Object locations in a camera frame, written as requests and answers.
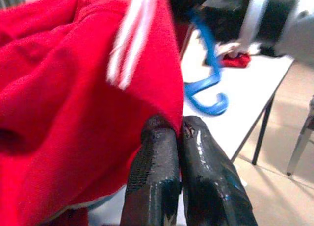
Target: red jacket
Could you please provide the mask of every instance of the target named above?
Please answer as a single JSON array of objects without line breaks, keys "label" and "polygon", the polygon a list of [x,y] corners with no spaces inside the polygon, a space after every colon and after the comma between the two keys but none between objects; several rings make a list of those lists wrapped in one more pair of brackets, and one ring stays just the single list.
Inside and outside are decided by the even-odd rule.
[{"label": "red jacket", "polygon": [[131,2],[0,11],[1,226],[34,226],[118,190],[152,115],[179,131],[183,82],[167,0],[142,0],[124,39]]}]

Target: white table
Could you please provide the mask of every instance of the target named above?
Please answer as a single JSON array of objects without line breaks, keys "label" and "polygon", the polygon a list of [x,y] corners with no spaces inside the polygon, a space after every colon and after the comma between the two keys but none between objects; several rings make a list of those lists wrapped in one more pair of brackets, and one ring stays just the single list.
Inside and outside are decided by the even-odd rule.
[{"label": "white table", "polygon": [[[209,68],[202,67],[205,52],[193,33],[182,60],[183,78],[187,82],[198,81],[208,76]],[[275,92],[288,72],[293,60],[289,57],[270,58],[253,56],[246,69],[224,68],[222,80],[195,96],[207,105],[215,103],[215,95],[223,92],[229,99],[228,110],[220,116],[207,116],[195,110],[185,101],[183,115],[199,116],[207,124],[213,137],[233,161],[252,132],[262,113],[266,110],[255,162],[262,144],[272,100]],[[125,188],[110,201],[90,212],[93,219],[104,225],[119,225]],[[186,225],[182,194],[179,197],[177,225]]]}]

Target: beige floor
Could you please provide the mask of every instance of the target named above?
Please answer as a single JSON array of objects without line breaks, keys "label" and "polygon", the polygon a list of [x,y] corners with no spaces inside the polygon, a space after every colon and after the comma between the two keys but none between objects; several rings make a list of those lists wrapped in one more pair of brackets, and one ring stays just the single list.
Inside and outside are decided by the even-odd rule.
[{"label": "beige floor", "polygon": [[313,94],[314,69],[295,63],[277,91],[257,166],[250,160],[261,121],[235,160],[259,226],[314,226],[314,145],[293,177],[285,174]]}]

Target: floor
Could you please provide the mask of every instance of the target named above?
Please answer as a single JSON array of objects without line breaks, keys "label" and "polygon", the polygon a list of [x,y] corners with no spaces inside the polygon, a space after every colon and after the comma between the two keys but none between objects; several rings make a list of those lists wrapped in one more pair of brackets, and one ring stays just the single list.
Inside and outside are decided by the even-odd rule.
[{"label": "floor", "polygon": [[277,91],[257,166],[250,161],[261,121],[235,160],[259,226],[314,226],[313,144],[307,145],[294,175],[286,176],[313,94],[314,69],[294,63]]}]

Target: metal chair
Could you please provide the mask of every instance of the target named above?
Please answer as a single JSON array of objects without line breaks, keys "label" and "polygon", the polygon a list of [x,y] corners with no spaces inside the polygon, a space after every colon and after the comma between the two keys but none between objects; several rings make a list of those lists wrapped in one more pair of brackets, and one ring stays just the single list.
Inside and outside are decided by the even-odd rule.
[{"label": "metal chair", "polygon": [[310,140],[312,131],[314,131],[314,96],[310,102],[310,112],[305,120],[305,123],[299,134],[299,138],[296,142],[292,157],[288,164],[287,175],[290,176],[294,173],[295,168],[300,160],[300,157],[308,142],[314,144],[314,141]]}]

